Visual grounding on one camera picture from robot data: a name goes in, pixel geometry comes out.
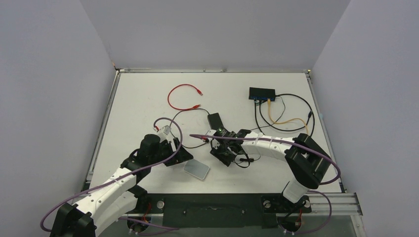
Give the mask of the black ribbed network switch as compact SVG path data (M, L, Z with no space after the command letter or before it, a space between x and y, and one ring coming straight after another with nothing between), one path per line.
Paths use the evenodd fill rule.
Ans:
M249 88L249 99L250 100L266 100L266 101L271 100L271 101L275 101L276 92L275 92L275 89L250 87Z

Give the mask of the white square network box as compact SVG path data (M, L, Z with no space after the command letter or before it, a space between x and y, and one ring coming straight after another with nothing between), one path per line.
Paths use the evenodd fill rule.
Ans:
M205 180L210 167L198 160L192 159L186 162L183 170L199 180Z

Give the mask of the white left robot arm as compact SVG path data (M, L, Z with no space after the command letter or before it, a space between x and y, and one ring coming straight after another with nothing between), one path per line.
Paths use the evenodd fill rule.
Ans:
M168 141L162 135L147 134L111 177L92 188L74 204L62 204L50 236L97 237L127 212L142 212L147 207L147 191L138 183L153 165L172 166L194 157L178 138Z

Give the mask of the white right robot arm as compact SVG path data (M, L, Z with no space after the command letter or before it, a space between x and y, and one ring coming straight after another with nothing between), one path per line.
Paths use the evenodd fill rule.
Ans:
M286 162L293 178L279 196L279 206L293 210L309 191L323 184L323 178L333 163L329 155L312 139L301 133L297 137L279 138L241 129L238 133L224 128L206 134L219 143L222 153L229 155L259 155Z

